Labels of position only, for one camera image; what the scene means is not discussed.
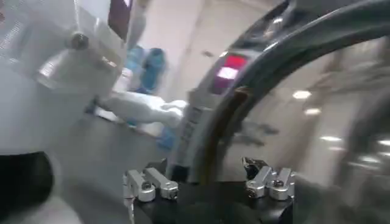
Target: screw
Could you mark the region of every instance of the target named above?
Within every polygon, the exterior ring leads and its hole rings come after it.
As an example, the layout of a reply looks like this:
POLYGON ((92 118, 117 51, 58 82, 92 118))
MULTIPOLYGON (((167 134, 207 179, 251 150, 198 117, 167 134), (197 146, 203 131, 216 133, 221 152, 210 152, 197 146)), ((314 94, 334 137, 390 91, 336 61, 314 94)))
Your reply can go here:
POLYGON ((149 182, 149 181, 145 181, 145 182, 143 182, 142 185, 141 185, 142 190, 148 190, 148 189, 150 189, 151 187, 152 187, 152 184, 151 184, 151 182, 149 182))
POLYGON ((70 45, 71 48, 76 50, 84 50, 88 48, 89 39, 82 33, 75 33, 71 37, 70 45))
POLYGON ((252 189, 248 189, 247 192, 250 198, 256 198, 256 192, 254 192, 252 189))
POLYGON ((281 180, 275 180, 274 181, 274 187, 283 187, 284 182, 281 180))

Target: metal clamp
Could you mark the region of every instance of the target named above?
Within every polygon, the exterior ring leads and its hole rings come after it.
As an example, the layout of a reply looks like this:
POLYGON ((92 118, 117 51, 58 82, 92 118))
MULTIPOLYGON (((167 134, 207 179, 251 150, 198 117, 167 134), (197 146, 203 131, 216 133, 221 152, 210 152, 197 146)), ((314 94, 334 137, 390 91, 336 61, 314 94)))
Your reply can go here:
POLYGON ((283 168, 278 177, 269 184, 269 196, 275 200, 287 200, 294 196, 293 172, 289 168, 283 168))
POLYGON ((145 179, 152 182, 154 186, 160 188, 161 197, 175 200, 179 191, 179 185, 175 181, 168 180, 157 169, 151 167, 144 169, 145 179))
POLYGON ((263 166, 253 180, 246 182, 246 188, 251 198, 260 198, 265 195, 267 182, 272 180, 272 168, 263 166))
POLYGON ((146 181, 136 170, 126 172, 128 197, 136 197, 139 201, 148 202, 155 198, 155 187, 146 181))

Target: ceiling light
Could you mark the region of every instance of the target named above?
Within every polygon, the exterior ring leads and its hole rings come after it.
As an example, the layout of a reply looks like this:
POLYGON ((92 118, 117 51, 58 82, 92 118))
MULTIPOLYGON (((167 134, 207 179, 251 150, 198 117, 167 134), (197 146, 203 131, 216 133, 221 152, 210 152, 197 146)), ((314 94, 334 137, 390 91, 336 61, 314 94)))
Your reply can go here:
POLYGON ((381 145, 390 146, 390 140, 381 140, 378 141, 378 143, 381 145))
POLYGON ((309 108, 305 110, 306 115, 317 115, 321 113, 321 110, 319 108, 309 108))
POLYGON ((342 141, 341 138, 337 138, 337 137, 334 137, 334 136, 323 136, 321 137, 322 140, 325 140, 325 141, 329 141, 329 142, 339 142, 339 141, 342 141))
POLYGON ((299 91, 294 92, 294 94, 292 96, 295 99, 307 99, 311 96, 311 92, 299 90, 299 91))

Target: white machine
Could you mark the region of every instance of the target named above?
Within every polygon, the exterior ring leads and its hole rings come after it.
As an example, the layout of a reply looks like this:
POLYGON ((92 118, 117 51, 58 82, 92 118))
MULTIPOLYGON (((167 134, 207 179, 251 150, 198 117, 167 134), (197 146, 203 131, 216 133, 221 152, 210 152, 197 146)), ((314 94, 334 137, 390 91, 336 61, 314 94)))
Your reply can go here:
POLYGON ((66 214, 69 223, 79 223, 64 201, 48 199, 60 180, 46 176, 45 169, 24 169, 17 177, 9 177, 9 170, 28 166, 31 156, 41 157, 41 168, 50 166, 45 155, 35 152, 49 152, 94 97, 110 93, 128 46, 135 45, 143 26, 143 13, 134 0, 1 2, 0 163, 7 180, 1 187, 5 194, 0 222, 54 223, 57 215, 66 214), (36 181, 21 184, 29 177, 36 181), (44 190, 31 187, 46 182, 44 190), (23 200, 29 197, 46 203, 33 214, 12 217, 32 207, 23 200))

